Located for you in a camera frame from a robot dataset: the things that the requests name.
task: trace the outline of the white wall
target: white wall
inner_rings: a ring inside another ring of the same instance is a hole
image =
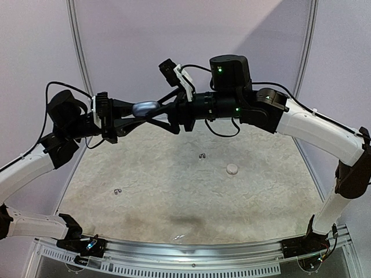
[[[64,0],[1,1],[0,18],[0,165],[4,165],[38,138],[47,82],[83,86]],[[51,88],[51,96],[61,89]],[[20,210],[55,213],[77,156],[5,203]],[[22,277],[32,240],[13,237],[0,241],[0,277]]]
[[[96,92],[126,101],[159,99],[172,89],[158,70],[175,63],[209,66],[221,54],[245,55],[253,81],[293,89],[310,1],[77,1],[88,72]],[[198,92],[210,74],[187,69]]]
[[[300,100],[320,112],[354,127],[371,130],[371,2],[320,1],[314,40]],[[327,194],[337,160],[303,144]],[[348,225],[365,277],[371,277],[371,188],[346,209]]]

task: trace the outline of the white wall panel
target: white wall panel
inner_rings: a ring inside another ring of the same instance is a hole
[[[249,59],[253,81],[293,89],[310,1],[77,1],[88,71],[95,92],[126,101],[170,91],[158,64],[209,66],[220,54]],[[189,69],[199,92],[210,75]]]
[[[349,126],[371,130],[371,2],[320,1],[300,99]],[[337,160],[304,144],[321,190],[333,184]],[[365,277],[371,273],[371,189],[352,201],[340,222],[348,225]]]
[[[82,81],[64,0],[1,1],[0,17],[0,165],[4,165],[37,140],[46,84],[57,80],[82,88]],[[50,96],[62,89],[51,87]],[[46,132],[50,131],[49,123]],[[35,213],[55,213],[77,156],[5,203]],[[22,277],[32,240],[13,237],[0,241],[0,277]]]

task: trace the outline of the white round object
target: white round object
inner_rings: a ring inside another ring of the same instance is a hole
[[[238,167],[236,164],[228,164],[227,165],[227,173],[229,175],[236,175],[238,172]]]

